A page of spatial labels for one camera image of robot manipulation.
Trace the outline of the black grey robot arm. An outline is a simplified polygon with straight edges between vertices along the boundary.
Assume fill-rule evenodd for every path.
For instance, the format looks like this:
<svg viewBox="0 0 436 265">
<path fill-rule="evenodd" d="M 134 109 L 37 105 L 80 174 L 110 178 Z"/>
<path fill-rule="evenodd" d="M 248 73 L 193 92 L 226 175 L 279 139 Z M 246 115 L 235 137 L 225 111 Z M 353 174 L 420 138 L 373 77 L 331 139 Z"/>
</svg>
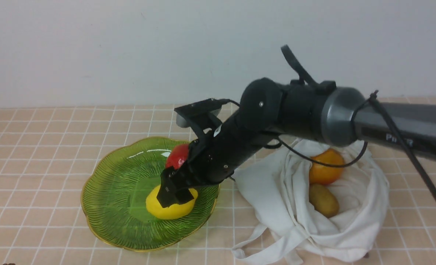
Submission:
<svg viewBox="0 0 436 265">
<path fill-rule="evenodd" d="M 360 140 L 436 161 L 436 105 L 380 103 L 357 89 L 322 82 L 317 88 L 293 80 L 288 85 L 268 78 L 253 81 L 238 110 L 222 122 L 215 115 L 229 99 L 206 99 L 177 107 L 177 124 L 197 135 L 179 168 L 161 174 L 157 199 L 162 207 L 192 200 L 190 188 L 212 186 L 280 135 L 329 146 Z"/>
</svg>

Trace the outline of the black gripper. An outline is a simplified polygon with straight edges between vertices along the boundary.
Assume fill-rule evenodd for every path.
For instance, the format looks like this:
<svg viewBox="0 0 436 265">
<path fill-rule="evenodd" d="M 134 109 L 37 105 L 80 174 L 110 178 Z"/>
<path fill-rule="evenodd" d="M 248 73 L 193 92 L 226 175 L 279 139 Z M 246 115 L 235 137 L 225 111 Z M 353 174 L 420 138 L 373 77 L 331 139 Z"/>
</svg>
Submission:
<svg viewBox="0 0 436 265">
<path fill-rule="evenodd" d="M 240 110 L 204 132 L 206 137 L 189 144 L 188 158 L 178 170 L 170 166 L 162 171 L 157 200 L 163 208 L 194 200 L 194 188 L 182 185 L 217 185 L 266 145 L 266 133 L 246 128 Z"/>
</svg>

